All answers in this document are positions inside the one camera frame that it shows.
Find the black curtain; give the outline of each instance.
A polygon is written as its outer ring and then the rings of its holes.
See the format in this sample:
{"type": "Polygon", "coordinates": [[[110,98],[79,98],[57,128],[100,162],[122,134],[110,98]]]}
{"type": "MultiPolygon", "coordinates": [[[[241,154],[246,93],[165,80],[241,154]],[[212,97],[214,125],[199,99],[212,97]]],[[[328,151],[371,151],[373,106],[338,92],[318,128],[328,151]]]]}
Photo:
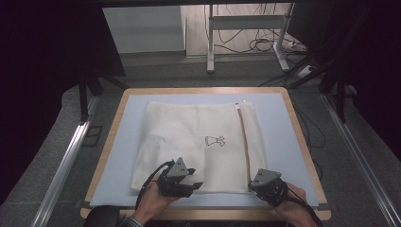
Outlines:
{"type": "Polygon", "coordinates": [[[0,39],[3,203],[53,126],[62,94],[81,76],[125,73],[99,7],[2,2],[0,39]]]}
{"type": "Polygon", "coordinates": [[[354,104],[401,160],[401,7],[374,3],[351,44],[343,73],[357,95],[354,104]]]}

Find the wall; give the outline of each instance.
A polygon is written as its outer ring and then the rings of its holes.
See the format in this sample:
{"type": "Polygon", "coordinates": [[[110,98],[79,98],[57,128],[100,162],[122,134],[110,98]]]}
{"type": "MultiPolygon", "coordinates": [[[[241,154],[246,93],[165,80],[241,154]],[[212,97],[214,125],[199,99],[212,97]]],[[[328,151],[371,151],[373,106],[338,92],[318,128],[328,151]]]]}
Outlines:
{"type": "Polygon", "coordinates": [[[185,50],[181,7],[103,9],[118,53],[185,50]]]}

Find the wooden border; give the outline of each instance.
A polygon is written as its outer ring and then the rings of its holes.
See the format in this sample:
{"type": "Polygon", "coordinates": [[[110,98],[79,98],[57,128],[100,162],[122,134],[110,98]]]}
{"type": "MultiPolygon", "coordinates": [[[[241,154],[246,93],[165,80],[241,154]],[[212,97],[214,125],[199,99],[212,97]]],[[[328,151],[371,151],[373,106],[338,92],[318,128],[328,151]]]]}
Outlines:
{"type": "MultiPolygon", "coordinates": [[[[326,204],[327,199],[324,195],[321,182],[319,181],[318,174],[312,162],[309,150],[307,148],[304,135],[301,131],[301,126],[298,122],[294,108],[292,107],[288,91],[282,87],[214,87],[214,88],[143,88],[143,89],[128,89],[124,92],[115,114],[112,127],[101,153],[100,159],[97,163],[94,177],[89,186],[85,201],[90,202],[100,177],[103,173],[110,151],[112,149],[113,141],[118,130],[118,125],[121,121],[122,115],[125,110],[126,103],[129,96],[134,95],[176,95],[176,94],[248,94],[248,93],[281,93],[286,103],[289,118],[291,119],[292,126],[298,139],[302,154],[305,159],[306,167],[313,182],[313,187],[318,197],[319,203],[326,204]]],[[[90,209],[82,208],[80,214],[86,218],[90,209]]],[[[134,210],[121,210],[121,214],[132,214],[134,210]]],[[[318,211],[315,210],[317,216],[321,220],[328,220],[331,218],[331,211],[318,211]]],[[[182,209],[182,208],[169,208],[164,211],[157,219],[172,220],[172,219],[185,219],[185,220],[279,220],[275,212],[271,209],[244,209],[244,210],[222,210],[222,209],[182,209]]]]}

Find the drawstring bag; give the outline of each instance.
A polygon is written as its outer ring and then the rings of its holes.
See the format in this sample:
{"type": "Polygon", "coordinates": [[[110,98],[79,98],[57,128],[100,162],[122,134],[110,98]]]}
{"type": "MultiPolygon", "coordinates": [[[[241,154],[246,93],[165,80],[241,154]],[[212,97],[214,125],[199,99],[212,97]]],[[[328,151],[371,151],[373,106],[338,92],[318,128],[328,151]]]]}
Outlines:
{"type": "Polygon", "coordinates": [[[195,193],[248,193],[248,182],[257,170],[267,168],[259,127],[250,102],[149,102],[131,188],[140,190],[158,166],[183,157],[188,168],[196,169],[185,181],[203,182],[195,193]]]}

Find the metal stand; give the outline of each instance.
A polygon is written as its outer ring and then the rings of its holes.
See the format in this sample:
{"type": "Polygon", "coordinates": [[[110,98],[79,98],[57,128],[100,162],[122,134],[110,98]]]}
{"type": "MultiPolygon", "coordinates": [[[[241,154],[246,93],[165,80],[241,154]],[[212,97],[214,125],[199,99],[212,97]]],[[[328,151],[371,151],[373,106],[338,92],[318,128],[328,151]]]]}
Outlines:
{"type": "Polygon", "coordinates": [[[256,15],[256,16],[213,16],[213,5],[209,6],[209,45],[207,51],[207,72],[215,72],[215,55],[213,31],[237,29],[280,29],[280,35],[273,44],[274,53],[283,71],[289,71],[281,46],[286,35],[289,18],[294,4],[289,5],[285,15],[256,15]]]}

